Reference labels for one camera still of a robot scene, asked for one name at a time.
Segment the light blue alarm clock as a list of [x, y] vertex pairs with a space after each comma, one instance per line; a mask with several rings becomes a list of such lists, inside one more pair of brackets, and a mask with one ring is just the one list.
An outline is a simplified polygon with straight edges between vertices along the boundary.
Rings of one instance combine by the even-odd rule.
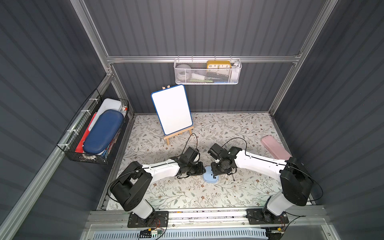
[[216, 184], [219, 182], [219, 176], [215, 176], [211, 166], [205, 167], [205, 173], [203, 174], [203, 179], [206, 183]]

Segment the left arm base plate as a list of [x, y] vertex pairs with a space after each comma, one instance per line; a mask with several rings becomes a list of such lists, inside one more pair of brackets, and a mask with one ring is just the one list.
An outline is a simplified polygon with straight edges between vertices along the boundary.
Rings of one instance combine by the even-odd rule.
[[169, 211], [154, 211], [146, 219], [130, 213], [127, 227], [133, 228], [165, 228], [169, 222]]

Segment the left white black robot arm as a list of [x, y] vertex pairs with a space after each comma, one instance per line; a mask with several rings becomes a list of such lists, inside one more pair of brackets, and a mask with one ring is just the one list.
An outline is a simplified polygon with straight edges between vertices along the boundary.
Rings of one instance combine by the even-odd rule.
[[109, 185], [113, 201], [119, 203], [126, 212], [133, 212], [140, 219], [150, 217], [154, 208], [145, 200], [149, 186], [166, 178], [188, 178], [201, 176], [206, 170], [200, 161], [198, 149], [187, 148], [180, 156], [164, 162], [141, 165], [135, 161]]

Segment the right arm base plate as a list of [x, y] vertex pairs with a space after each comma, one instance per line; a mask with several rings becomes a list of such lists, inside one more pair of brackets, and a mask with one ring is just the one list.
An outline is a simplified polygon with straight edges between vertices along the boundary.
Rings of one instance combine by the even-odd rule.
[[281, 226], [285, 226], [289, 223], [286, 212], [283, 212], [279, 216], [275, 216], [268, 210], [260, 208], [246, 209], [245, 217], [248, 219], [250, 225], [280, 224]]

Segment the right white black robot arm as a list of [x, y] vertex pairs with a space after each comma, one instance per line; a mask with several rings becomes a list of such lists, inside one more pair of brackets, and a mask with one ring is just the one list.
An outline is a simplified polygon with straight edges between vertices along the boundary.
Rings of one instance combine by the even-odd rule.
[[315, 180], [297, 159], [271, 159], [238, 147], [226, 150], [214, 144], [208, 154], [215, 160], [211, 163], [214, 176], [233, 175], [237, 169], [254, 171], [278, 181], [281, 190], [268, 198], [262, 216], [269, 221], [281, 216], [292, 206], [306, 206]]

